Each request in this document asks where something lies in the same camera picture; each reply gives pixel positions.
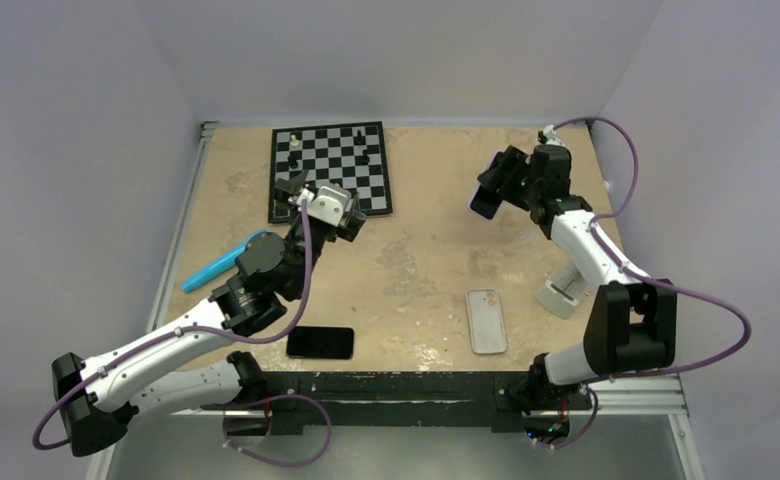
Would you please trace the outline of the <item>phone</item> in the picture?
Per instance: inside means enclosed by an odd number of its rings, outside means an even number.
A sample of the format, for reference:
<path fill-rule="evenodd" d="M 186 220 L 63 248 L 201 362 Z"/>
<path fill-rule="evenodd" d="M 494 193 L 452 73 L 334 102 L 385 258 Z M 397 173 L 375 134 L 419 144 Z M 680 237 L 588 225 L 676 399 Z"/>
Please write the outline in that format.
<path fill-rule="evenodd" d="M 287 337 L 285 352 L 290 358 L 349 360 L 354 341 L 349 327 L 297 326 Z"/>
<path fill-rule="evenodd" d="M 469 201 L 469 209 L 485 220 L 493 220 L 502 203 L 500 195 L 479 185 Z"/>

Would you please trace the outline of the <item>white phone case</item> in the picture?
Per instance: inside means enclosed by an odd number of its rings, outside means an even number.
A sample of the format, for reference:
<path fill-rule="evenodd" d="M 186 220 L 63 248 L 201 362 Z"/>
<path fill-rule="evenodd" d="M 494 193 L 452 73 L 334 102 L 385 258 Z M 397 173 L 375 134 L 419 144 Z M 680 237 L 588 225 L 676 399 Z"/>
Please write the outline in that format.
<path fill-rule="evenodd" d="M 472 351 L 477 355 L 505 353 L 508 345 L 497 291 L 471 289 L 465 299 Z"/>

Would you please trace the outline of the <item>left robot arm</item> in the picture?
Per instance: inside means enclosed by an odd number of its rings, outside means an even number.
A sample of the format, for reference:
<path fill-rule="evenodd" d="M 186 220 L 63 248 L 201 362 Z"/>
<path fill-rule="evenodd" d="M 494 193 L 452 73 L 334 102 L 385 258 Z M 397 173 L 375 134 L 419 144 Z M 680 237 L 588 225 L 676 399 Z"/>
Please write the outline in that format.
<path fill-rule="evenodd" d="M 188 364 L 230 345 L 273 343 L 268 328 L 284 316 L 288 329 L 296 329 L 324 246 L 353 241 L 366 220 L 353 189 L 312 183 L 305 174 L 277 180 L 273 195 L 289 208 L 288 232 L 261 231 L 247 239 L 232 258 L 235 273 L 208 297 L 126 345 L 53 360 L 55 402 L 49 413 L 61 420 L 63 445 L 74 456 L 113 446 L 149 416 L 209 405 L 250 409 L 272 401 L 249 353 L 235 352 L 200 370 Z M 288 302 L 296 303 L 295 312 L 288 313 Z"/>

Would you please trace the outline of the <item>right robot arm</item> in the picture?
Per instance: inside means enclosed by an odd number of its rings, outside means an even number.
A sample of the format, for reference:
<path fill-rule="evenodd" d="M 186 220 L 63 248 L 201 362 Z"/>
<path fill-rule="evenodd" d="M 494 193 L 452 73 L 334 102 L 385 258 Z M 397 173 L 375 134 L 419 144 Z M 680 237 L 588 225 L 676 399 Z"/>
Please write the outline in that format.
<path fill-rule="evenodd" d="M 478 175 L 470 208 L 492 219 L 504 203 L 528 212 L 564 251 L 595 297 L 580 343 L 538 355 L 526 380 L 506 390 L 525 409 L 550 407 L 600 377 L 670 366 L 675 356 L 677 295 L 669 281 L 651 285 L 599 228 L 591 205 L 570 191 L 572 157 L 560 145 L 526 154 L 497 152 Z"/>

